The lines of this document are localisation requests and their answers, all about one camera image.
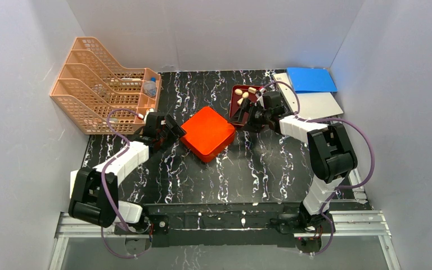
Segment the orange chocolate box with tray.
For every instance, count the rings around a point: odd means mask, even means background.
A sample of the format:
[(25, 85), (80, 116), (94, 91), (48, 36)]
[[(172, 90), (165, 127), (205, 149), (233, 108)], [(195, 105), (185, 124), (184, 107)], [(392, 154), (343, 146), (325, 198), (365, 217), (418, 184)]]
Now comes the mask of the orange chocolate box with tray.
[(228, 145), (235, 139), (235, 135), (231, 135), (222, 140), (216, 139), (197, 139), (184, 136), (181, 141), (193, 152), (202, 162), (209, 163), (217, 157)]

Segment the orange box lid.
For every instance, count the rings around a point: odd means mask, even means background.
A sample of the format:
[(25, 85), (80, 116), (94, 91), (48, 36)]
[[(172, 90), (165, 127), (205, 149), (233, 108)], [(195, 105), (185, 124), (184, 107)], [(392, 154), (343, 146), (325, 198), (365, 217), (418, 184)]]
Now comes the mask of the orange box lid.
[(187, 132), (185, 136), (197, 139), (222, 140), (236, 135), (235, 127), (209, 106), (203, 107), (190, 117), (183, 123), (182, 128)]

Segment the dark red chocolate tray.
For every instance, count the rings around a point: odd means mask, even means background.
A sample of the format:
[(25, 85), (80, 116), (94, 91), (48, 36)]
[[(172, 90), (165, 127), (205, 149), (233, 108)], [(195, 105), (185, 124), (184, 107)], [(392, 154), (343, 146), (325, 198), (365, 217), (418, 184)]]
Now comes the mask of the dark red chocolate tray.
[[(234, 115), (236, 110), (242, 103), (243, 98), (248, 98), (251, 102), (256, 102), (256, 91), (260, 87), (254, 85), (236, 85), (232, 88), (231, 94), (231, 104), (229, 108), (229, 118)], [(244, 121), (246, 122), (248, 114), (245, 114)], [(244, 130), (244, 125), (234, 125), (237, 128), (242, 128)]]

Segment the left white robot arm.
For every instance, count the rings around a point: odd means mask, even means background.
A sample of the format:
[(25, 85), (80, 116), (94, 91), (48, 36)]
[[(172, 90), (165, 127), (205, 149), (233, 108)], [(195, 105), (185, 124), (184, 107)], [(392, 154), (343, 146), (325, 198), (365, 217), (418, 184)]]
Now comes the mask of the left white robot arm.
[(144, 125), (125, 136), (107, 125), (124, 146), (115, 155), (92, 168), (80, 168), (70, 175), (70, 203), (68, 214), (102, 228), (117, 225), (127, 232), (137, 232), (137, 224), (144, 218), (143, 207), (119, 200), (121, 183), (154, 153), (171, 146), (186, 135), (186, 131), (168, 114), (149, 110), (136, 114)]

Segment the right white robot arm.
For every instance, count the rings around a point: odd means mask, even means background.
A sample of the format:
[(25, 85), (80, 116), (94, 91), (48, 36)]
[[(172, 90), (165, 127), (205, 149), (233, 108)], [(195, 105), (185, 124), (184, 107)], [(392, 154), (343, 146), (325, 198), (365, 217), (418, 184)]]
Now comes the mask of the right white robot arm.
[(297, 213), (283, 213), (270, 221), (281, 233), (318, 229), (330, 222), (330, 201), (341, 182), (358, 165), (356, 154), (345, 127), (340, 124), (312, 123), (289, 113), (276, 92), (262, 95), (261, 101), (245, 98), (229, 122), (241, 124), (244, 131), (259, 133), (268, 126), (277, 134), (307, 144), (314, 174), (305, 199)]

